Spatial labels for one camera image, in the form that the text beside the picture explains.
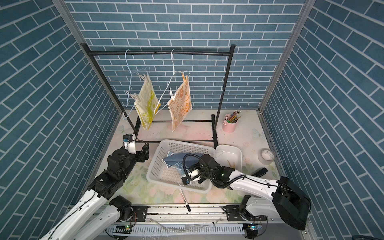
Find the blue patterned towel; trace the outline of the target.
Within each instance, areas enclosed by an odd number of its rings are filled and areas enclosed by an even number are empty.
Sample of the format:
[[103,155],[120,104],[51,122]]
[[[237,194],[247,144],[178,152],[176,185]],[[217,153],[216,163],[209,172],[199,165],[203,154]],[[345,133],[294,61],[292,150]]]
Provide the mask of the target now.
[[[185,175],[184,167],[183,167],[183,158],[187,155],[187,153],[173,153],[168,152],[168,155],[163,158],[163,163],[167,168],[176,169],[181,176]],[[193,165],[199,162],[199,159],[196,157],[189,156],[186,158],[185,165],[188,172],[193,169]]]

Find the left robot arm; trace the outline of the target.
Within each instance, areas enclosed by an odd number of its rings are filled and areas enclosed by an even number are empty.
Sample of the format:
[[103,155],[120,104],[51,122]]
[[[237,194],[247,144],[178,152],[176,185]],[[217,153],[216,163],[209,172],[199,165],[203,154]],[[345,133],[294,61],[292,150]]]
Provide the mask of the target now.
[[118,220],[134,217],[132,203],[122,196],[113,197],[123,186],[136,163],[149,159],[150,144],[136,154],[125,147],[108,156],[108,167],[89,185],[78,203],[42,240],[93,240]]

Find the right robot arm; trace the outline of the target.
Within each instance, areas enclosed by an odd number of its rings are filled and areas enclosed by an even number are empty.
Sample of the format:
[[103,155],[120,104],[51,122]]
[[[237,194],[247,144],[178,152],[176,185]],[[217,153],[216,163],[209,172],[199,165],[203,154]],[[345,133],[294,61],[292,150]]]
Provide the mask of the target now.
[[287,225],[297,230],[305,230],[312,202],[289,178],[267,180],[247,175],[234,168],[221,166],[208,154],[185,154],[182,166],[185,173],[182,177],[183,185],[193,181],[202,183],[210,180],[218,189],[242,191],[263,198],[272,203],[272,212],[277,213]]

